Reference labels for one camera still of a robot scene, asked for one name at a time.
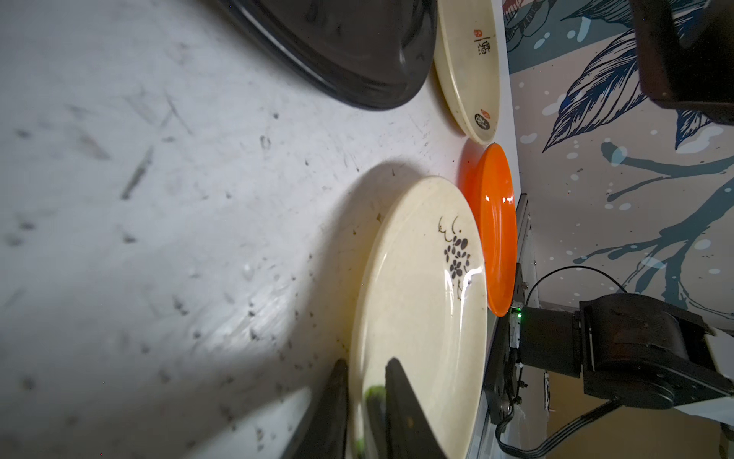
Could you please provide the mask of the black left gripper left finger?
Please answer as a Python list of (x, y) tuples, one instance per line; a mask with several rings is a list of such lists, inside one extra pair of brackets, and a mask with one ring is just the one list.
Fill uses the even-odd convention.
[(344, 458), (348, 416), (348, 363), (339, 359), (320, 399), (307, 410), (283, 457)]

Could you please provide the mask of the cream plate black brushstroke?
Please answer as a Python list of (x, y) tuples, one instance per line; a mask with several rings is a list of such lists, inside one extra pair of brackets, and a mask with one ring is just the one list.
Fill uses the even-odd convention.
[(438, 444), (464, 458), (487, 354), (485, 258), (460, 189), (441, 177), (409, 187), (373, 245), (357, 302), (349, 364), (350, 451), (370, 458), (364, 397), (398, 359)]

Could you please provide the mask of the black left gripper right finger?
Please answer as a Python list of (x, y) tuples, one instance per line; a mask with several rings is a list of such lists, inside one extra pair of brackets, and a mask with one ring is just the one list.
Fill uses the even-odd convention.
[(386, 440), (388, 458), (447, 457), (436, 439), (397, 358), (386, 365)]

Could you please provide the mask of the black glossy plate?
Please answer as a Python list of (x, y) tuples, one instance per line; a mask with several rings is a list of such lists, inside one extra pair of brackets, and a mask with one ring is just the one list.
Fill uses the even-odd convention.
[(437, 41), (434, 1), (224, 1), (263, 49), (328, 96), (386, 111), (426, 81)]

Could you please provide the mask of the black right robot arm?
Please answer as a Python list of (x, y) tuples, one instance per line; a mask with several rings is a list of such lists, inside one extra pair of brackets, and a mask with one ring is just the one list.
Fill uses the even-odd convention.
[(505, 9), (542, 300), (521, 356), (629, 407), (733, 410), (733, 5)]

